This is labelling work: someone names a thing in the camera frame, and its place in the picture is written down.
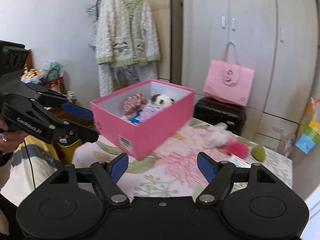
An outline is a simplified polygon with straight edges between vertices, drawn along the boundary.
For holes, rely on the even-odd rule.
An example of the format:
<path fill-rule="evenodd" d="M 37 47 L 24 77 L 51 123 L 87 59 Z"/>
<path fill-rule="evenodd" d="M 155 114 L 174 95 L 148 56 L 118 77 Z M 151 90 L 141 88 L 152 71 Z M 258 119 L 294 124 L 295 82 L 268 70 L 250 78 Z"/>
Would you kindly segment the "person's left hand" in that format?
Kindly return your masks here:
<path fill-rule="evenodd" d="M 1 152 L 10 153 L 18 147 L 18 143 L 15 142 L 10 137 L 12 133 L 8 132 L 8 125 L 5 123 L 4 119 L 1 118 Z"/>

